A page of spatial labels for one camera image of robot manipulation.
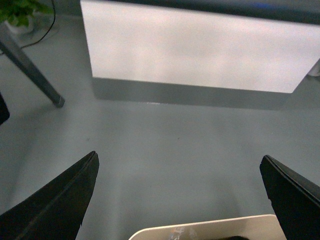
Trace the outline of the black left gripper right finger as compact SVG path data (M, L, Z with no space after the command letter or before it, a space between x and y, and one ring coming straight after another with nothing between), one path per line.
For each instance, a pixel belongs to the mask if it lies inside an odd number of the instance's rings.
M320 238L320 187L265 155L259 166L268 199L288 240Z

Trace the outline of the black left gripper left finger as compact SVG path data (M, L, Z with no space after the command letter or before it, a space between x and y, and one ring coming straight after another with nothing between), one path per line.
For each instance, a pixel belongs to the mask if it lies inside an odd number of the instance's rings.
M93 196L99 157L88 153L0 216L2 240L74 240Z

